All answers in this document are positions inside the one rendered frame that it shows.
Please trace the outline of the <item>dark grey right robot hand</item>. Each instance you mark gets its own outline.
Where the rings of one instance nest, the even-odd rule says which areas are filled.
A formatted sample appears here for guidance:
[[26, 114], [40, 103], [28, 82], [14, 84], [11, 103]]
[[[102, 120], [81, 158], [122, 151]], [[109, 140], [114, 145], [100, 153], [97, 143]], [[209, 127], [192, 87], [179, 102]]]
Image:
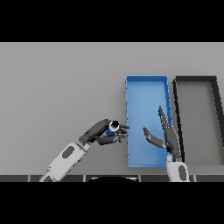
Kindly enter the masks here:
[[171, 153], [173, 158], [181, 157], [181, 150], [179, 146], [179, 140], [176, 135], [174, 128], [168, 123], [165, 112], [162, 107], [158, 109], [158, 115], [160, 117], [161, 125], [164, 131], [164, 140], [153, 136], [146, 127], [143, 127], [143, 133], [146, 140], [160, 149], [166, 148]]

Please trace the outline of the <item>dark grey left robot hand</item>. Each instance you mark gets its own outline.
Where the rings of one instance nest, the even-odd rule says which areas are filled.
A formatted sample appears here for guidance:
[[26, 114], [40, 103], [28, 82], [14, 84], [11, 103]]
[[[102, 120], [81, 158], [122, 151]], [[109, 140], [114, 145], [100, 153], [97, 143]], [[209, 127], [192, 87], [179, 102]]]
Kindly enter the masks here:
[[91, 144], [94, 142], [97, 142], [99, 145], [121, 142], [122, 139], [125, 138], [125, 135], [127, 134], [127, 129], [129, 128], [129, 126], [120, 124], [119, 130], [113, 136], [108, 136], [106, 134], [106, 130], [107, 130], [107, 127], [109, 126], [110, 121], [116, 121], [116, 120], [104, 119], [99, 121], [89, 130], [87, 130], [82, 136], [80, 136], [79, 141], [83, 145], [85, 145], [86, 143]]

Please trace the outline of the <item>blue pipe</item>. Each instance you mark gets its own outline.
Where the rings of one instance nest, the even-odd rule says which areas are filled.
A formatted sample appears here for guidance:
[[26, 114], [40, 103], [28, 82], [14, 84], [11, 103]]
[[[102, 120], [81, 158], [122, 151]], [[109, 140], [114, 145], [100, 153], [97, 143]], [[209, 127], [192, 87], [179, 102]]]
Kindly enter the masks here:
[[120, 128], [120, 123], [118, 121], [110, 121], [106, 130], [108, 136], [113, 136]]

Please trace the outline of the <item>blue bin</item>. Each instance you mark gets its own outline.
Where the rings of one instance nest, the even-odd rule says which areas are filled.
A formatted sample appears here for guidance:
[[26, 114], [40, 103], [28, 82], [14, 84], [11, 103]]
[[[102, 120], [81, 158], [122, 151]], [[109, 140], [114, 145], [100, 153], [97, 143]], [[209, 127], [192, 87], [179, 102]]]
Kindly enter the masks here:
[[162, 107], [166, 119], [172, 124], [170, 89], [166, 75], [127, 75], [126, 80], [126, 125], [128, 167], [166, 167], [166, 148], [159, 149], [149, 143], [143, 127], [162, 140], [164, 131], [158, 115]]

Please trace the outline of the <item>dark grey bin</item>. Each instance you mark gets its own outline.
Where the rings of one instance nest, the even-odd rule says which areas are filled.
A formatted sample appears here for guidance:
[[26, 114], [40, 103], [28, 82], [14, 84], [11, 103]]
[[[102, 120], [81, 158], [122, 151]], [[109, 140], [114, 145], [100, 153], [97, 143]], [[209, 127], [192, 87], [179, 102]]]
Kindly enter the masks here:
[[188, 165], [224, 165], [224, 114], [216, 76], [172, 82], [180, 149]]

